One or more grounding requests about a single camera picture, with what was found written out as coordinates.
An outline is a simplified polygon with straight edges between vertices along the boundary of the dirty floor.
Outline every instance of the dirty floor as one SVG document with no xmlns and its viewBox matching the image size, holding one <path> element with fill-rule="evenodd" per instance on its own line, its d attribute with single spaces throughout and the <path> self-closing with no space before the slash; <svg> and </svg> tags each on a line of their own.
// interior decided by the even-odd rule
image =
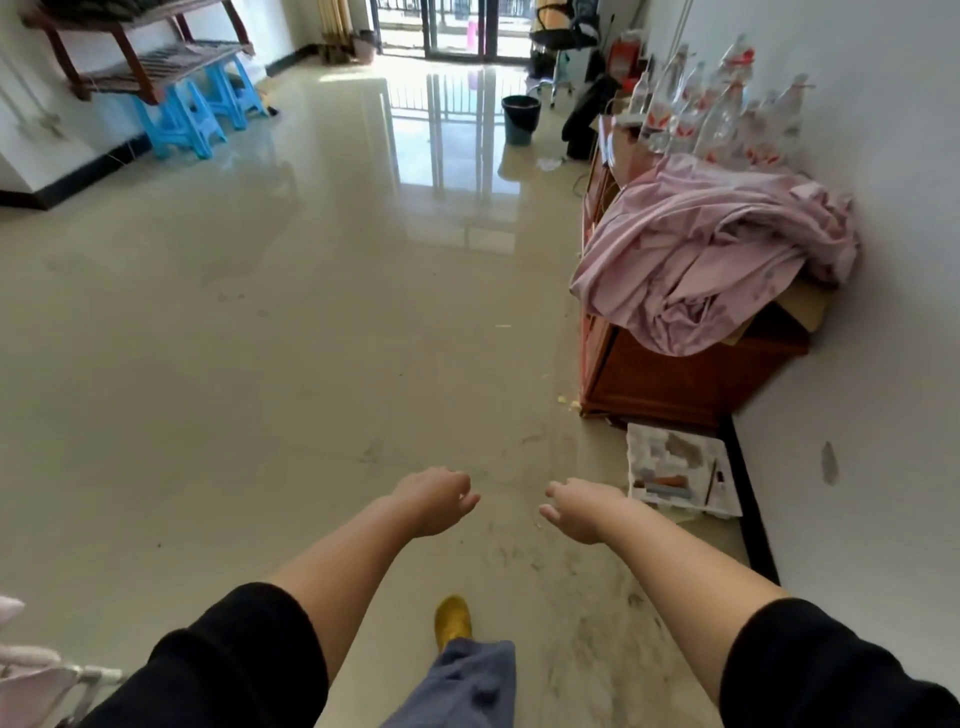
<svg viewBox="0 0 960 728">
<path fill-rule="evenodd" d="M 321 725 L 369 728 L 464 595 L 516 642 L 518 728 L 718 725 L 630 575 L 535 516 L 551 478 L 625 485 L 583 422 L 566 282 L 587 167 L 569 109 L 504 152 L 517 69 L 422 61 L 278 81 L 212 161 L 143 158 L 47 214 L 0 211 L 5 640 L 133 668 L 167 630 L 388 493 L 484 496 L 397 560 Z M 732 523 L 690 526 L 742 557 Z"/>
</svg>

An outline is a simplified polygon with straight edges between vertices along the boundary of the pink blanket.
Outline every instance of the pink blanket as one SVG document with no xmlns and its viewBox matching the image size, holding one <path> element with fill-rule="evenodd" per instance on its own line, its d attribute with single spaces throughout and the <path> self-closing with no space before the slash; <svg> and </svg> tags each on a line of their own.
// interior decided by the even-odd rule
<svg viewBox="0 0 960 728">
<path fill-rule="evenodd" d="M 733 333 L 804 265 L 844 282 L 858 248 L 851 203 L 788 171 L 667 157 L 610 205 L 570 292 L 647 349 L 688 356 Z"/>
</svg>

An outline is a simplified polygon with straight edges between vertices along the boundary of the forearm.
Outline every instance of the forearm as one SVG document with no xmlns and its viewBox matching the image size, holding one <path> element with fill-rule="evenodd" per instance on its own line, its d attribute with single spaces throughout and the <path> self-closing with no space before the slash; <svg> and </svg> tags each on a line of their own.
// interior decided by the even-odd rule
<svg viewBox="0 0 960 728">
<path fill-rule="evenodd" d="M 604 543 L 630 568 L 716 703 L 736 636 L 757 610 L 787 592 L 644 503 L 605 505 L 598 523 Z"/>
<path fill-rule="evenodd" d="M 331 683 L 387 569 L 413 538 L 410 518 L 394 506 L 388 497 L 375 500 L 269 580 L 310 617 Z"/>
</svg>

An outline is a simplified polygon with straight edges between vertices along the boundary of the black bucket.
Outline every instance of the black bucket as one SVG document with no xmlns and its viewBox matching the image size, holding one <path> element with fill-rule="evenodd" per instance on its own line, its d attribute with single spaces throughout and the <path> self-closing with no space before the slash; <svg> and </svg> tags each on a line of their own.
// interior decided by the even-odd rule
<svg viewBox="0 0 960 728">
<path fill-rule="evenodd" d="M 503 107 L 507 143 L 515 147 L 528 146 L 540 122 L 540 99 L 507 96 L 500 104 Z"/>
</svg>

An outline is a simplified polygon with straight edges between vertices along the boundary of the yellow shoe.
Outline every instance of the yellow shoe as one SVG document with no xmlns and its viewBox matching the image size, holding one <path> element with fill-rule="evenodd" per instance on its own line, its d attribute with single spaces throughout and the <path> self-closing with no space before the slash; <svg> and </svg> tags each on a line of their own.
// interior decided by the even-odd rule
<svg viewBox="0 0 960 728">
<path fill-rule="evenodd" d="M 473 625 L 470 624 L 470 609 L 462 596 L 448 596 L 433 618 L 433 631 L 437 635 L 437 648 L 443 652 L 450 640 L 458 637 L 473 637 Z"/>
</svg>

